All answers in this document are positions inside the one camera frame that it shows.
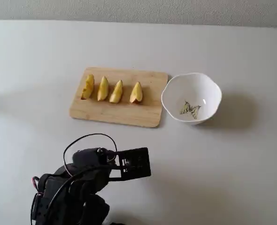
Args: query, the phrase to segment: wooden cutting board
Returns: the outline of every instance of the wooden cutting board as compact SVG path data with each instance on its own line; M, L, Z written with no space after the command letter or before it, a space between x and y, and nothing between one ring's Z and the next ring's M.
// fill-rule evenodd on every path
M90 99L81 100L82 90L89 74L94 75L94 90ZM104 101L97 101L97 92L102 76L108 79L109 94ZM123 81L123 95L118 104L113 104L108 99L119 80ZM129 102L129 98L137 81L142 85L143 101L140 104L133 104ZM81 78L75 98L69 109L69 114L76 119L129 124L148 128L156 127L161 119L161 95L167 82L168 74L162 72L89 67Z

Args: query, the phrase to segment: butterfly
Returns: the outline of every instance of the butterfly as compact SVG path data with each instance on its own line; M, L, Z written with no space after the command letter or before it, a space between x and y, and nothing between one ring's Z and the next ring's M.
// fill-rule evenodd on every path
M192 114L193 118L196 120L200 107L201 107L200 105L198 105L198 106L191 106L190 103L185 101L185 105L180 110L180 114L185 114L185 113L190 112Z

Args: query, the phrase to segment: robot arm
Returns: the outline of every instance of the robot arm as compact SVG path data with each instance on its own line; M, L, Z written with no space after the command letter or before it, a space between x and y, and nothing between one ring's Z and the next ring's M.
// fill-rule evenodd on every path
M112 169L120 170L121 177L110 177ZM78 151L73 155L72 164L39 179L31 219L36 225L101 225L109 205L96 193L109 181L148 176L151 176L148 148Z

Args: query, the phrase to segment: ceramic bowl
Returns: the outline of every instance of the ceramic bowl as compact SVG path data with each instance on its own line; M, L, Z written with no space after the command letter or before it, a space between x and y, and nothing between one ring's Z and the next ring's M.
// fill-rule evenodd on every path
M212 117L222 99L219 86L201 73L173 77L162 92L162 105L176 120L196 125Z

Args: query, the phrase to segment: apple wedge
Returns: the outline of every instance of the apple wedge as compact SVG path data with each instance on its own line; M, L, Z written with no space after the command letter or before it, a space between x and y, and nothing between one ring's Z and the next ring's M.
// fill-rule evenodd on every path
M131 103L139 103L143 100L143 90L140 82L137 82L132 89L129 101Z
M115 85L115 89L112 92L109 101L111 103L118 103L121 99L121 96L123 94L123 82L122 80L119 80L118 83Z
M99 90L97 95L98 101L103 101L104 99L106 99L108 95L108 88L109 88L108 80L106 77L103 76L101 78L101 82L99 85Z
M95 80L93 74L89 74L85 81L85 88L82 90L81 99L86 100L91 96L94 84Z

